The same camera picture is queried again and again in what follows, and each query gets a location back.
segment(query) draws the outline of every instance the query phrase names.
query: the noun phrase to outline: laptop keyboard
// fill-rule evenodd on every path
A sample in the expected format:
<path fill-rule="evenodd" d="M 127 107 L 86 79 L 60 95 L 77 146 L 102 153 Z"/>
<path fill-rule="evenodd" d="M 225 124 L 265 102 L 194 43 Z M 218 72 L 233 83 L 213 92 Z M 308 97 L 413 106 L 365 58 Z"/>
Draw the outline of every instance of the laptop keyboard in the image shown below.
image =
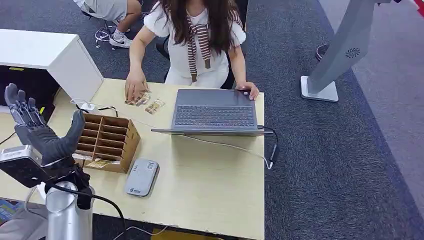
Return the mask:
<path fill-rule="evenodd" d="M 178 106 L 175 125 L 197 128 L 248 128 L 255 126 L 251 106 Z"/>

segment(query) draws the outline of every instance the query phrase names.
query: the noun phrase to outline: dark carpet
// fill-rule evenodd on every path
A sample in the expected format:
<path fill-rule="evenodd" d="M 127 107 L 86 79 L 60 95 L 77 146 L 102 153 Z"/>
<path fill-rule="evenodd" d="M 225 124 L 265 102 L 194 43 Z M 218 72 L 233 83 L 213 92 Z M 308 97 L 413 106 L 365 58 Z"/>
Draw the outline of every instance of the dark carpet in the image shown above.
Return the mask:
<path fill-rule="evenodd" d="M 79 34 L 106 78 L 127 76 L 128 50 L 95 48 L 102 22 L 89 21 L 71 0 L 3 0 L 0 16 L 0 28 Z M 300 97 L 315 48 L 333 35 L 318 1 L 250 0 L 247 31 L 247 75 L 265 92 L 265 123 L 281 139 L 280 158 L 265 171 L 265 238 L 424 239 L 423 219 L 352 71 L 336 82 L 338 103 Z M 168 67 L 151 44 L 147 79 L 162 82 Z M 270 149 L 273 138 L 265 143 Z M 95 239 L 113 239 L 120 229 L 118 219 L 94 216 Z"/>

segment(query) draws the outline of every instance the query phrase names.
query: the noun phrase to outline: woman's arm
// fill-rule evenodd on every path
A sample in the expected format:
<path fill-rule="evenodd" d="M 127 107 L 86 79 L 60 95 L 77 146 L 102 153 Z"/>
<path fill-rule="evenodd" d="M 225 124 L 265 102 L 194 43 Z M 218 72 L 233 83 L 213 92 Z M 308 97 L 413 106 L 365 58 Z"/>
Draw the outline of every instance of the woman's arm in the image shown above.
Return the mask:
<path fill-rule="evenodd" d="M 242 47 L 237 46 L 228 51 L 229 60 L 231 61 L 231 69 L 237 84 L 236 89 L 250 89 L 250 99 L 256 99 L 259 89 L 253 82 L 246 81 L 246 61 L 243 55 Z"/>
<path fill-rule="evenodd" d="M 129 74 L 125 83 L 125 95 L 129 101 L 139 97 L 140 91 L 148 91 L 145 74 L 142 70 L 146 46 L 156 37 L 146 26 L 137 33 L 129 48 Z"/>

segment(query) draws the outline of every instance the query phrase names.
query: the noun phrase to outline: long brown hair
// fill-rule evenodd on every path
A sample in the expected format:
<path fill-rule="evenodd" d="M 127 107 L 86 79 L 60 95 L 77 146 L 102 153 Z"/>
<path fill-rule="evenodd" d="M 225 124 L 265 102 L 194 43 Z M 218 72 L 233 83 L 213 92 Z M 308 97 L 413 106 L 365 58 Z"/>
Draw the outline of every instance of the long brown hair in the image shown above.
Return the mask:
<path fill-rule="evenodd" d="M 190 39 L 189 23 L 187 21 L 186 5 L 189 0 L 159 0 L 164 9 L 166 20 L 171 20 L 175 28 L 176 44 L 186 44 Z M 239 9 L 234 0 L 203 0 L 207 8 L 210 30 L 209 45 L 218 54 L 227 52 L 234 42 L 231 38 L 232 13 L 239 14 Z"/>

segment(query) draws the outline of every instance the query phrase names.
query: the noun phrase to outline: woman's left hand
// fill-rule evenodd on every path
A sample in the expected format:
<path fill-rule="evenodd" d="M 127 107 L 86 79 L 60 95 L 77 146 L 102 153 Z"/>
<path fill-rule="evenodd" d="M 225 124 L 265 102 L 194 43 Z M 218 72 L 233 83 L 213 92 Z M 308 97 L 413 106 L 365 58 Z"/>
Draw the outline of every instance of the woman's left hand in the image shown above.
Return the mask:
<path fill-rule="evenodd" d="M 256 100 L 256 97 L 259 95 L 259 89 L 255 86 L 253 82 L 247 81 L 244 83 L 237 83 L 235 87 L 237 90 L 250 90 L 250 100 Z"/>

